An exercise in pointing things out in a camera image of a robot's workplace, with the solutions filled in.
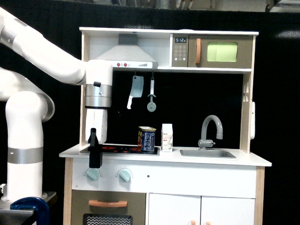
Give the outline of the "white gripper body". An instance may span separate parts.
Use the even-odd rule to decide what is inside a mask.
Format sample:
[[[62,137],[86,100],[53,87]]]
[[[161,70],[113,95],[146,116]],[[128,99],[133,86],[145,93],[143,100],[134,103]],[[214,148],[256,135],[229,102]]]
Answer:
[[[107,110],[106,109],[87,109],[86,113],[86,134],[85,139],[88,141],[91,129],[96,129],[96,137],[99,144],[104,144],[107,137]]]

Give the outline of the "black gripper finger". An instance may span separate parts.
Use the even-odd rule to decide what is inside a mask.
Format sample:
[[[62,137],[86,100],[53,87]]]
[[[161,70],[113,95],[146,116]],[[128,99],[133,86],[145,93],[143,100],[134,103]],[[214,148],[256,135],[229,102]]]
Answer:
[[[97,130],[95,128],[91,128],[91,133],[88,139],[88,143],[90,144],[88,147],[88,152],[90,153],[89,167],[99,169],[102,167],[102,145],[99,144],[96,134]]]

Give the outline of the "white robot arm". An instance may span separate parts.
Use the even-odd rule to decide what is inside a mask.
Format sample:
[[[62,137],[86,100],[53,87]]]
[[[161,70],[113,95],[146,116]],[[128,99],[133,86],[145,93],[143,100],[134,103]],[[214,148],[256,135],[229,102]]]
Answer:
[[[88,139],[103,144],[111,106],[112,64],[81,61],[0,7],[0,43],[57,81],[86,87]],[[52,99],[23,75],[0,67],[0,101],[6,103],[6,198],[42,196],[43,128],[54,114]]]

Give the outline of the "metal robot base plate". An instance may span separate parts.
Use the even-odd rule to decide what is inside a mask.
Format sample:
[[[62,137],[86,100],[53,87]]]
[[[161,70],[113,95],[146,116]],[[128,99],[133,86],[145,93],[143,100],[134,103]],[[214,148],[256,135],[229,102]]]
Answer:
[[[45,200],[49,207],[57,202],[55,192],[44,192],[40,197]],[[13,201],[3,197],[0,199],[0,225],[37,225],[36,212],[33,210],[11,210]]]

